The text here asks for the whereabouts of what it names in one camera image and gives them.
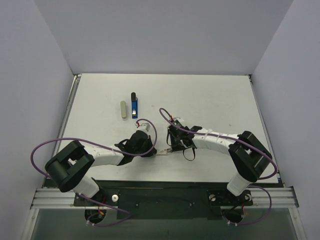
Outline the white staple box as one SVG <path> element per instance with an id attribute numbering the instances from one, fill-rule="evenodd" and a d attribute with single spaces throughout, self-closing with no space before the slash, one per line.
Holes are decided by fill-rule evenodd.
<path id="1" fill-rule="evenodd" d="M 167 155 L 168 154 L 168 150 L 167 149 L 159 149 L 157 150 L 157 155 Z"/>

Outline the beige white stapler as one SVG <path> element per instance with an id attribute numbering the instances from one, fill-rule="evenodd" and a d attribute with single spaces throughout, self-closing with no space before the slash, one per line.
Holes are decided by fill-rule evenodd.
<path id="1" fill-rule="evenodd" d="M 127 105 L 124 100 L 120 102 L 120 114 L 122 119 L 127 118 Z"/>

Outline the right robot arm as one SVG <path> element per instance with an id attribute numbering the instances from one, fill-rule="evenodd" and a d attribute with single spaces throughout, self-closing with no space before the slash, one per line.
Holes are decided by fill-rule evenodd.
<path id="1" fill-rule="evenodd" d="M 241 199 L 243 191 L 260 179 L 272 160 L 269 151 L 250 131 L 225 134 L 200 126 L 189 129 L 175 122 L 167 128 L 167 137 L 170 138 L 174 152 L 190 148 L 206 149 L 231 157 L 237 173 L 223 192 L 224 201 L 230 205 L 236 204 Z"/>

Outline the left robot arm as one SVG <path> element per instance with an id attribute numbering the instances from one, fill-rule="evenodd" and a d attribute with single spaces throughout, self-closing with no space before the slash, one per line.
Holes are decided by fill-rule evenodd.
<path id="1" fill-rule="evenodd" d="M 149 158 L 156 154 L 151 136 L 137 130 L 129 139 L 112 145 L 111 150 L 84 146 L 73 140 L 46 163 L 45 170 L 61 192 L 81 192 L 90 205 L 97 206 L 103 200 L 103 193 L 86 175 L 91 167 L 122 166 L 131 163 L 134 157 Z"/>

